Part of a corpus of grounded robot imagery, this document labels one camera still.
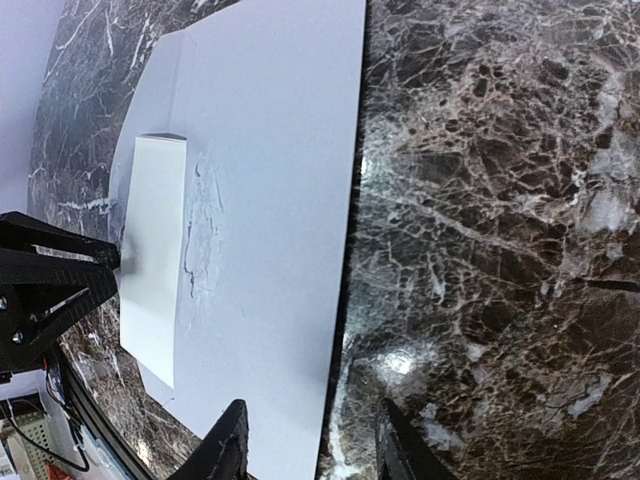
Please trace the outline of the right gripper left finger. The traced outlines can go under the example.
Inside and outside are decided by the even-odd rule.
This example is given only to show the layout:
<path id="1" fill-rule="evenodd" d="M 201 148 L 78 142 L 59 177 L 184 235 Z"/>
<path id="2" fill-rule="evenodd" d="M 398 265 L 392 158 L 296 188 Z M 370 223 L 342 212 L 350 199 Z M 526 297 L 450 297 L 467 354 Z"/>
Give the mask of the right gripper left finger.
<path id="1" fill-rule="evenodd" d="M 246 402 L 233 400 L 201 444 L 169 479 L 247 479 L 248 438 Z"/>

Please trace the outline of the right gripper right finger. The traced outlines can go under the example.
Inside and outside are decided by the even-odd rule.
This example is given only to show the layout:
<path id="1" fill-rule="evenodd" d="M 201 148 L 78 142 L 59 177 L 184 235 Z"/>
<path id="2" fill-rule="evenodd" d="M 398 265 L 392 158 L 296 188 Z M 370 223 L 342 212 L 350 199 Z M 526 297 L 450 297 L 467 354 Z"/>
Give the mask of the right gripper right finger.
<path id="1" fill-rule="evenodd" d="M 381 401 L 375 430 L 377 478 L 381 480 L 455 480 L 399 407 Z"/>

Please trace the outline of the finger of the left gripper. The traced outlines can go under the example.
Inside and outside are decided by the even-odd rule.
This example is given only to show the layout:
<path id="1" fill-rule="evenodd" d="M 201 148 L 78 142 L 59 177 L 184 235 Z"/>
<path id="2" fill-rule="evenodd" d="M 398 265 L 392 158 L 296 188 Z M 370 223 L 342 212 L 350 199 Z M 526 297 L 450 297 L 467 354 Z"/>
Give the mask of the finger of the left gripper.
<path id="1" fill-rule="evenodd" d="M 109 242 L 20 212 L 1 215 L 1 371 L 32 370 L 67 330 L 117 294 Z"/>

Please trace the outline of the beige decorated letter paper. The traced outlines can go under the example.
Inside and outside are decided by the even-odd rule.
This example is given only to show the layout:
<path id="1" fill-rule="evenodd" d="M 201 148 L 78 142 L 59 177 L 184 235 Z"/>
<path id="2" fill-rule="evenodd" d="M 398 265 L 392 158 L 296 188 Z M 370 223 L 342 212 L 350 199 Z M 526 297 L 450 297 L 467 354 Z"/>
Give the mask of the beige decorated letter paper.
<path id="1" fill-rule="evenodd" d="M 174 341 L 182 271 L 187 140 L 135 139 L 124 218 L 120 343 L 151 374 L 174 387 Z"/>

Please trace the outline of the grey envelope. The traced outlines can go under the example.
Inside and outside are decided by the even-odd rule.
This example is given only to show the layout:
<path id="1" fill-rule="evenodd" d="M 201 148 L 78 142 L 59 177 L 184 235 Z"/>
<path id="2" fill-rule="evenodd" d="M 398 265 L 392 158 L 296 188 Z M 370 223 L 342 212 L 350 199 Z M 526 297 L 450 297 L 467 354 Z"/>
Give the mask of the grey envelope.
<path id="1" fill-rule="evenodd" d="M 198 436 L 249 410 L 249 469 L 311 479 L 354 168 L 366 5 L 241 1 L 155 44 L 114 155 L 122 248 L 135 139 L 187 140 L 174 387 L 146 392 Z"/>

